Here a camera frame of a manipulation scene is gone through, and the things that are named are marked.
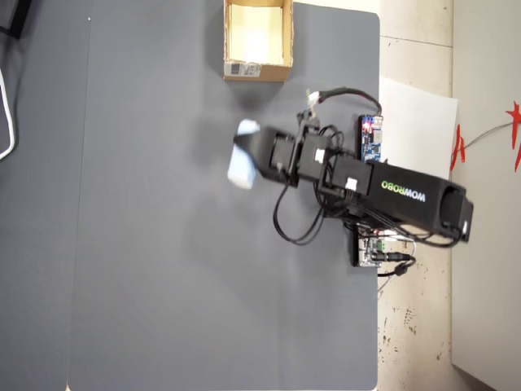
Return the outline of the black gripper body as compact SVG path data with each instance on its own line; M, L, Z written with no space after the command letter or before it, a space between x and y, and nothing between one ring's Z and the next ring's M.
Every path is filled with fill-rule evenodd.
M296 169L291 167L296 137L275 127L263 127L262 133L267 139L268 153L261 176L273 182L296 187L299 179Z

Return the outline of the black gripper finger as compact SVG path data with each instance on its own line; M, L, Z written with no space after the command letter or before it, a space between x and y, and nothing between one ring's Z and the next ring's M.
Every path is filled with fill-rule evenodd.
M233 143L233 179L255 180L269 156L262 128L237 130Z

